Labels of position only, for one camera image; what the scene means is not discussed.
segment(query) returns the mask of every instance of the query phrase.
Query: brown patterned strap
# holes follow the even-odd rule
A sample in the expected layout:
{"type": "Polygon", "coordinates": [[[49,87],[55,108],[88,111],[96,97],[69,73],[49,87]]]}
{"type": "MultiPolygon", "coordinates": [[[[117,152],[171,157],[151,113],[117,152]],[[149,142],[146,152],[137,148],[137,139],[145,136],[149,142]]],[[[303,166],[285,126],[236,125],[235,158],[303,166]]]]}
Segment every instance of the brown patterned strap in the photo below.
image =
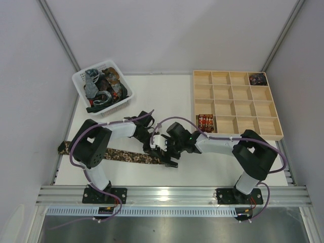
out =
{"type": "MultiPolygon", "coordinates": [[[[69,145],[71,142],[63,141],[58,147],[59,154],[69,155],[69,145]]],[[[151,165],[163,165],[158,158],[152,157],[148,154],[128,152],[124,150],[118,150],[113,148],[107,148],[104,159],[125,161],[138,164],[151,164],[151,165]]]]}

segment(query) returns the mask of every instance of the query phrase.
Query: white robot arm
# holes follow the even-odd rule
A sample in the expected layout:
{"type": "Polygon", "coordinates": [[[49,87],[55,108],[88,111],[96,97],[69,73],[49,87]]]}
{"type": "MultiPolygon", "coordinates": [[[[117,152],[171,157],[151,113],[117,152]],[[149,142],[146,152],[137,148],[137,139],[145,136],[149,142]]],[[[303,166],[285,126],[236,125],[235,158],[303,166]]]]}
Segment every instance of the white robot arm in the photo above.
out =
{"type": "MultiPolygon", "coordinates": [[[[134,122],[109,124],[94,128],[78,142],[73,157],[85,167],[91,183],[100,190],[106,192],[110,190],[111,183],[104,174],[100,162],[104,157],[109,140],[121,137],[136,138],[143,143],[144,152],[158,157],[168,167],[178,167],[178,164],[171,161],[171,158],[179,159],[183,151],[188,153],[214,152],[235,156],[244,169],[233,189],[233,194],[238,202],[249,198],[257,183],[266,178],[277,156],[275,151],[258,143],[233,141],[232,139],[227,141],[209,139],[198,131],[190,133],[179,123],[173,123],[167,129],[169,136],[158,133],[152,134],[148,131],[148,125],[151,121],[154,122],[154,119],[147,115],[146,118],[134,122]]],[[[69,149],[82,132],[96,124],[91,119],[86,120],[71,142],[69,149]]],[[[241,136],[236,136],[236,138],[239,137],[253,138],[265,142],[251,130],[246,130],[241,136]]]]}

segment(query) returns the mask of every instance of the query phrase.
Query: wooden compartment organizer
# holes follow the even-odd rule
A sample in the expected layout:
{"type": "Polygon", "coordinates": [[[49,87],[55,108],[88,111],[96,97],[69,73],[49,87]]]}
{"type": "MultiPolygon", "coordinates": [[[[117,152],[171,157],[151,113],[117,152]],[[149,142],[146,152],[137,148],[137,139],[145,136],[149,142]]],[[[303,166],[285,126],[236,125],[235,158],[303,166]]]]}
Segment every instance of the wooden compartment organizer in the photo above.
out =
{"type": "Polygon", "coordinates": [[[242,134],[254,130],[265,140],[283,137],[269,86],[251,86],[258,72],[194,71],[194,109],[212,114],[215,134],[242,134]]]}

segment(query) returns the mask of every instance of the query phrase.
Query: white table surface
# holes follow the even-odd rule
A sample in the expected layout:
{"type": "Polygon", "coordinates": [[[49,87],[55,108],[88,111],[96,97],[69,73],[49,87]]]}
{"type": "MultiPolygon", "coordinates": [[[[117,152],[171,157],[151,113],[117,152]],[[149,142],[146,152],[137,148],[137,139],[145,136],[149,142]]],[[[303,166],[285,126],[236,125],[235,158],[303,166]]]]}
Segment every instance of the white table surface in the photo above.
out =
{"type": "MultiPolygon", "coordinates": [[[[182,116],[193,120],[192,76],[190,75],[145,75],[127,76],[135,91],[131,104],[106,118],[91,116],[79,100],[69,132],[71,141],[86,119],[97,122],[111,122],[125,116],[137,116],[142,110],[155,109],[156,122],[170,116],[182,116]]],[[[174,121],[166,122],[159,130],[165,132],[174,121]]],[[[180,122],[184,128],[193,131],[190,124],[180,122]]],[[[142,144],[135,138],[112,140],[110,148],[143,153],[142,144]]],[[[123,161],[103,160],[101,164],[113,185],[120,186],[233,186],[243,172],[234,156],[216,153],[188,154],[183,152],[179,167],[166,168],[163,165],[144,165],[123,161]]],[[[279,156],[271,170],[281,167],[279,156]]],[[[284,172],[268,175],[265,182],[270,186],[287,186],[284,172]]],[[[56,185],[86,185],[81,169],[73,167],[64,155],[56,178],[56,185]]]]}

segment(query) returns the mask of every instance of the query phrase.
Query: white plastic basket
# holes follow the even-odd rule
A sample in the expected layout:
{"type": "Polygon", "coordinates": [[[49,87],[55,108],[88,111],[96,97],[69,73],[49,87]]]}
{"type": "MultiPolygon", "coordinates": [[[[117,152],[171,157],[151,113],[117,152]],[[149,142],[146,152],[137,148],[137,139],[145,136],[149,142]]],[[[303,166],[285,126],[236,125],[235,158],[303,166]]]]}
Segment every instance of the white plastic basket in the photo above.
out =
{"type": "Polygon", "coordinates": [[[116,64],[111,61],[111,60],[107,60],[107,61],[103,61],[100,63],[97,63],[95,65],[92,65],[90,67],[87,67],[85,69],[82,69],[81,71],[75,73],[72,76],[72,80],[73,83],[76,87],[77,92],[80,95],[80,98],[82,99],[83,103],[85,104],[86,107],[91,107],[89,100],[86,97],[86,92],[84,89],[84,86],[86,84],[86,78],[85,78],[85,71],[91,68],[95,68],[97,69],[99,72],[101,72],[101,70],[109,68],[109,67],[113,67],[119,74],[120,77],[120,82],[125,86],[125,88],[128,91],[128,97],[95,113],[89,113],[89,115],[101,115],[102,117],[108,116],[120,109],[123,109],[124,107],[128,106],[131,99],[134,97],[134,91],[133,89],[127,84],[124,75],[122,74],[122,72],[120,71],[120,69],[116,66],[116,64]]]}

